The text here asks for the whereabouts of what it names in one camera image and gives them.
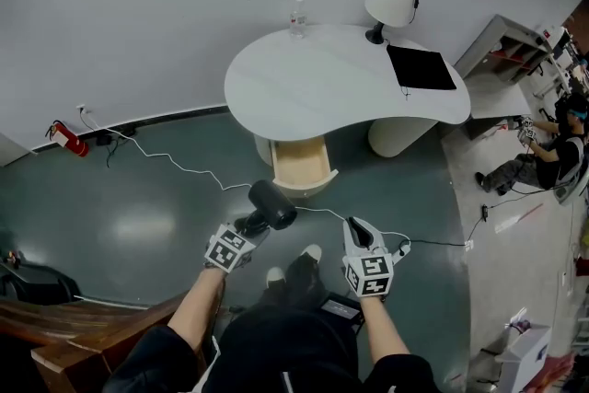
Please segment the black screen device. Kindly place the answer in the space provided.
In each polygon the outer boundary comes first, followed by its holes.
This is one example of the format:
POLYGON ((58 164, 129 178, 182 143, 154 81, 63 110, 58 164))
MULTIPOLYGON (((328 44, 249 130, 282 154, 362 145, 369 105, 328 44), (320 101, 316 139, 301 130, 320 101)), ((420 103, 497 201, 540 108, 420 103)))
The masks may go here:
POLYGON ((334 293, 328 294, 321 303, 320 309, 333 316, 344 318, 353 325, 359 325, 364 320, 363 311, 359 302, 334 293))

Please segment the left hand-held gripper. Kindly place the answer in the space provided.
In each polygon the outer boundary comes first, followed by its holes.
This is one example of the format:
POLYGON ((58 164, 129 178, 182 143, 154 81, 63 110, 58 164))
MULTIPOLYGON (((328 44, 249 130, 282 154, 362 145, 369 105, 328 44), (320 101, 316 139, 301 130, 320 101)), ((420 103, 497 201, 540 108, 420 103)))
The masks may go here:
POLYGON ((269 234, 267 226, 250 230, 237 223, 222 224, 207 243, 203 265, 225 273, 239 269, 251 262, 254 250, 269 234))

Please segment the black flat pad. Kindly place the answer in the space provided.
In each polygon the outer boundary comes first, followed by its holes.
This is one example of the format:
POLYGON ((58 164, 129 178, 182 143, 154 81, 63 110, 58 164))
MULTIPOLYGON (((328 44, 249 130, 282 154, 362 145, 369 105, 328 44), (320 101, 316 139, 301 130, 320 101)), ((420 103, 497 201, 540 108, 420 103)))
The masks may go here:
POLYGON ((401 87, 456 90, 456 84, 439 52, 388 45, 387 54, 401 87))

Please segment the white power strip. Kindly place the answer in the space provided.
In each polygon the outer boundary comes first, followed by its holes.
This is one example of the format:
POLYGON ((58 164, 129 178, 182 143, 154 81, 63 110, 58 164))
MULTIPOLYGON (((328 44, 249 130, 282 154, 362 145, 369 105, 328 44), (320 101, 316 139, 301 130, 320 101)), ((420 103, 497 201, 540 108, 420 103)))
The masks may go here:
POLYGON ((392 264, 397 265, 405 256, 410 253, 411 242, 409 240, 402 240, 396 252, 392 254, 392 264))

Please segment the person's black shirt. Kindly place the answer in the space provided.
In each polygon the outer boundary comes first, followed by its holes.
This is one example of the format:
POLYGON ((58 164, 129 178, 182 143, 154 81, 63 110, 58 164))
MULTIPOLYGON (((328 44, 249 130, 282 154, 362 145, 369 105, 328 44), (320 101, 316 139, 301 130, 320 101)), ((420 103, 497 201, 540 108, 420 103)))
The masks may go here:
MULTIPOLYGON (((202 393, 441 393, 432 368, 412 354, 377 361, 358 376, 353 332, 319 313, 258 306, 218 342, 202 393)), ((102 388, 103 393, 184 393, 199 380, 197 355, 167 326, 151 328, 102 388)))

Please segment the person's right forearm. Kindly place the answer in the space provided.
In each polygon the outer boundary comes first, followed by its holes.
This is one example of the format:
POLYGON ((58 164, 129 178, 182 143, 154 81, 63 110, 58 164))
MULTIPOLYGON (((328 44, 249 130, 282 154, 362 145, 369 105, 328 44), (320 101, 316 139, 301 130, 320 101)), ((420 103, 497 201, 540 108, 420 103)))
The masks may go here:
POLYGON ((362 297, 360 304, 373 364, 391 355, 409 355, 410 351, 399 336, 383 301, 375 296, 362 297))

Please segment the white table lamp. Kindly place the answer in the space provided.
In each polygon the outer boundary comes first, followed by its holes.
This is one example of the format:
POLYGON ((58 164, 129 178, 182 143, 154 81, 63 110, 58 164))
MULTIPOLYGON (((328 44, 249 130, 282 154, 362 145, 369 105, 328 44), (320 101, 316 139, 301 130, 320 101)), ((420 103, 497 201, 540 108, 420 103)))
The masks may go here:
POLYGON ((384 42, 383 28, 404 28, 413 22, 420 0, 365 0, 366 12, 376 24, 365 32, 366 39, 373 44, 384 42))

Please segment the person's left forearm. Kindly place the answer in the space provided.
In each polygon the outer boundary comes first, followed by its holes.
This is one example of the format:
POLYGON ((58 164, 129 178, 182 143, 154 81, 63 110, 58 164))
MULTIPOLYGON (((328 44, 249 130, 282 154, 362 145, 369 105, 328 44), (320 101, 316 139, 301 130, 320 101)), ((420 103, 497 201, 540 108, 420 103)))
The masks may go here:
POLYGON ((167 324, 195 352, 202 345, 225 276, 221 269, 204 268, 167 324))

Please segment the wooden drawer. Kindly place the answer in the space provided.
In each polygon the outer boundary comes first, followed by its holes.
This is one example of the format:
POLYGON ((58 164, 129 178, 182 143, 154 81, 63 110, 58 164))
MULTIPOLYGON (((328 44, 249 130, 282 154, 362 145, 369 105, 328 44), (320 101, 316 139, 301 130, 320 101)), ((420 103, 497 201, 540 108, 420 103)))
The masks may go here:
POLYGON ((332 169, 323 136, 271 142, 273 183, 291 199, 309 198, 326 188, 338 175, 332 169))

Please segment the white kidney-shaped desk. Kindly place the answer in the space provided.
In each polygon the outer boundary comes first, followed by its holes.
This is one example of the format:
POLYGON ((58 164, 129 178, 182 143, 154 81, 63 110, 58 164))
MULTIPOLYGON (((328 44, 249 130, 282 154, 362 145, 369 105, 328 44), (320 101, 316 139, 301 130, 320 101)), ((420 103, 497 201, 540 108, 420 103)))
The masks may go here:
MULTIPOLYGON (((272 167, 272 141, 325 138, 367 121, 373 151, 394 157, 436 123, 460 124, 469 117, 468 90, 447 61, 456 90, 401 87, 387 47, 369 42, 364 33, 359 26, 316 25, 296 40, 280 30, 234 58, 225 76, 225 99, 253 134, 264 162, 272 167)), ((398 37, 390 43, 427 51, 398 37)))

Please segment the dark wooden stair railing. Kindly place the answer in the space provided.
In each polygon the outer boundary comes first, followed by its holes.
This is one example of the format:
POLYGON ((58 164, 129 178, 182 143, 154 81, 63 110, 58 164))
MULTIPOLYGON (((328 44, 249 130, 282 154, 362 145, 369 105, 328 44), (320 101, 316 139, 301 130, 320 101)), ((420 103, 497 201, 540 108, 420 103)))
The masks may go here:
POLYGON ((0 334, 32 345, 29 358, 47 393, 99 393, 141 337, 170 320, 183 297, 147 309, 0 298, 0 334))

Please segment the clear plastic water bottle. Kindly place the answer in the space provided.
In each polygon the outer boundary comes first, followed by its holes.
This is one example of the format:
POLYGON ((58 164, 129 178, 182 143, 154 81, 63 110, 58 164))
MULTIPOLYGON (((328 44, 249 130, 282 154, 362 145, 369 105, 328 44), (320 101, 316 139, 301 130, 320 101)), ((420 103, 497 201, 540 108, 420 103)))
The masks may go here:
POLYGON ((306 29, 306 12, 305 12, 305 0, 295 0, 294 8, 290 15, 290 34, 296 39, 302 39, 305 37, 306 29))

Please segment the black cylindrical object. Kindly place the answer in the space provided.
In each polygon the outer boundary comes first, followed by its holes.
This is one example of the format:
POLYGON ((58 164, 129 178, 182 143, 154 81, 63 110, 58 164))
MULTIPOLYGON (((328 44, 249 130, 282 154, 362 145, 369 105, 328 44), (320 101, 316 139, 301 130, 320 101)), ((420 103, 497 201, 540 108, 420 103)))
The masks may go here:
POLYGON ((255 210, 234 222, 236 231, 243 237, 257 237, 270 228, 283 230, 297 217, 293 203, 271 181, 263 179, 255 182, 248 198, 255 210))

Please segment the person's black trousers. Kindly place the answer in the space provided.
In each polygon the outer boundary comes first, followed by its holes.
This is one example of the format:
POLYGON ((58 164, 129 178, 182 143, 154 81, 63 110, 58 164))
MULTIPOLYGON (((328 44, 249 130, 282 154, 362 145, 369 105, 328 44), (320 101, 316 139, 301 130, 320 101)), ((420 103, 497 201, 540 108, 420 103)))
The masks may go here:
POLYGON ((328 296, 320 278, 319 264, 307 256, 299 256, 287 268, 285 284, 263 291, 259 306, 277 306, 305 311, 317 311, 328 296))

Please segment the red fire extinguisher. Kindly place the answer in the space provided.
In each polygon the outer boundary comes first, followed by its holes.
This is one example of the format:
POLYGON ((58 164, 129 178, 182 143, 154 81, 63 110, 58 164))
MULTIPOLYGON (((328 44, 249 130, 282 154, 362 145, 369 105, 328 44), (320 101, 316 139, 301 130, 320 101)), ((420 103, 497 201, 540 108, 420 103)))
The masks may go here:
POLYGON ((52 143, 68 149, 77 156, 85 157, 88 154, 88 144, 80 139, 61 121, 54 121, 47 130, 45 136, 48 137, 52 143))

